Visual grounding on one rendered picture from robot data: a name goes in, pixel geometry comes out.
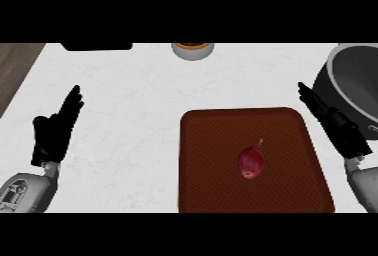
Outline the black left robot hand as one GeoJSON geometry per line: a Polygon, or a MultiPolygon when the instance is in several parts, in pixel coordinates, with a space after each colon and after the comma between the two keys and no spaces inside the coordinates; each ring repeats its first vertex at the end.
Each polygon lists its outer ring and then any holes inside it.
{"type": "Polygon", "coordinates": [[[41,167],[44,163],[60,163],[69,146],[70,133],[84,106],[79,86],[75,85],[63,100],[59,111],[50,116],[36,116],[34,126],[34,151],[31,165],[41,167]]]}

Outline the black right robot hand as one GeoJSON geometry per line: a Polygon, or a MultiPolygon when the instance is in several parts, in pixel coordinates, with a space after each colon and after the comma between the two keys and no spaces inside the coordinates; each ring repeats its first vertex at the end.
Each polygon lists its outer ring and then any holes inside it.
{"type": "Polygon", "coordinates": [[[321,125],[339,155],[347,159],[369,155],[372,149],[357,124],[335,107],[326,105],[317,94],[302,82],[298,83],[298,93],[299,100],[305,104],[308,111],[321,125]]]}

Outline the dark grey pot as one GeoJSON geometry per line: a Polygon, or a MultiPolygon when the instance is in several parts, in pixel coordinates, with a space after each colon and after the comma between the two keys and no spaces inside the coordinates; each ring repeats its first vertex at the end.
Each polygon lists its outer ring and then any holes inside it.
{"type": "Polygon", "coordinates": [[[313,91],[378,140],[378,43],[339,43],[313,83],[313,91]]]}

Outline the brown rectangular tray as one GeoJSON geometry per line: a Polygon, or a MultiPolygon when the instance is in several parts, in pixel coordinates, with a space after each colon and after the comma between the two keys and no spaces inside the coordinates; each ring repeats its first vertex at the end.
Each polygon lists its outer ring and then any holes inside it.
{"type": "Polygon", "coordinates": [[[183,114],[178,211],[333,211],[304,120],[293,109],[190,110],[183,114]]]}

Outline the red pear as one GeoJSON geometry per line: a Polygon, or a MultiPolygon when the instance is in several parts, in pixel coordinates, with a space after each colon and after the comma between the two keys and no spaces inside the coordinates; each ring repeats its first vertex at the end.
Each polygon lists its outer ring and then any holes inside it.
{"type": "Polygon", "coordinates": [[[245,179],[254,179],[262,172],[262,141],[255,146],[245,148],[237,156],[239,172],[245,179]]]}

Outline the black flat object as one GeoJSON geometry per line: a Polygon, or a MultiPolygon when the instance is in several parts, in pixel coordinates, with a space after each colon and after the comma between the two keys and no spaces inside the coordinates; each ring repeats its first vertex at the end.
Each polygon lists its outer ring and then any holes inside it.
{"type": "Polygon", "coordinates": [[[132,48],[132,43],[60,43],[67,51],[115,51],[115,50],[129,50],[132,48]]]}

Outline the grey cup with orange rim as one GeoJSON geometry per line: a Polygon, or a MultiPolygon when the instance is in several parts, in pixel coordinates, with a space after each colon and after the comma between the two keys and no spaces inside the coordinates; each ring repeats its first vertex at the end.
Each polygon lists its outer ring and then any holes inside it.
{"type": "Polygon", "coordinates": [[[200,45],[183,45],[181,43],[171,44],[172,52],[178,58],[187,61],[197,61],[208,57],[214,50],[212,43],[200,45]]]}

